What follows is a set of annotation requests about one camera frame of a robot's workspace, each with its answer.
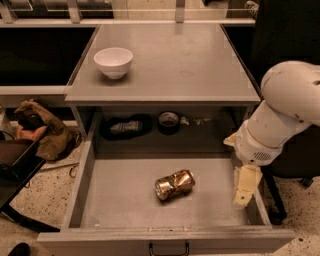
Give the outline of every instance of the cabinet top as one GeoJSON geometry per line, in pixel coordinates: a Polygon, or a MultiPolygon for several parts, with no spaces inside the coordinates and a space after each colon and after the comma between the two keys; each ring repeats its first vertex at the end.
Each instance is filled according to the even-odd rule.
{"type": "Polygon", "coordinates": [[[219,24],[102,25],[67,93],[75,105],[123,102],[259,102],[250,79],[219,24]],[[129,49],[129,73],[111,80],[94,55],[108,47],[129,49]]]}

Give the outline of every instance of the black tape roll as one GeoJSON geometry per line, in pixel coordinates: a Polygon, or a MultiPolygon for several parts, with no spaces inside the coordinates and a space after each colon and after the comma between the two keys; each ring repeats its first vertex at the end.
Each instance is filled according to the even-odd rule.
{"type": "Polygon", "coordinates": [[[179,131],[180,122],[177,114],[163,112],[158,117],[158,130],[162,134],[172,135],[179,131]]]}

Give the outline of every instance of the gold can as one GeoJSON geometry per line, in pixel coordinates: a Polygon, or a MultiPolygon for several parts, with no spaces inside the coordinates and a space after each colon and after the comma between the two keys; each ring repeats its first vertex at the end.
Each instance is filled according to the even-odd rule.
{"type": "Polygon", "coordinates": [[[190,170],[181,170],[170,176],[156,180],[157,196],[164,201],[170,197],[189,192],[196,184],[190,170]]]}

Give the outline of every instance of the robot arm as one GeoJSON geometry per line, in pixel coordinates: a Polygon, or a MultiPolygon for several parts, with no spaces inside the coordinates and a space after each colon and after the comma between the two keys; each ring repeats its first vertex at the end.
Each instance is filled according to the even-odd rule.
{"type": "Polygon", "coordinates": [[[320,66],[287,61],[263,77],[264,100],[224,143],[233,146],[242,167],[236,169],[234,203],[246,206],[262,177],[260,166],[271,164],[283,145],[312,124],[320,126],[320,66]]]}

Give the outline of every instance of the white bowl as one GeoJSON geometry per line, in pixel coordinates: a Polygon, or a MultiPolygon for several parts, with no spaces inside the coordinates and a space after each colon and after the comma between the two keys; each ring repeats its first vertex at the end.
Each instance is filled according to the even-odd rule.
{"type": "Polygon", "coordinates": [[[133,54],[124,48],[106,48],[96,53],[94,61],[99,70],[111,79],[118,79],[128,73],[133,54]]]}

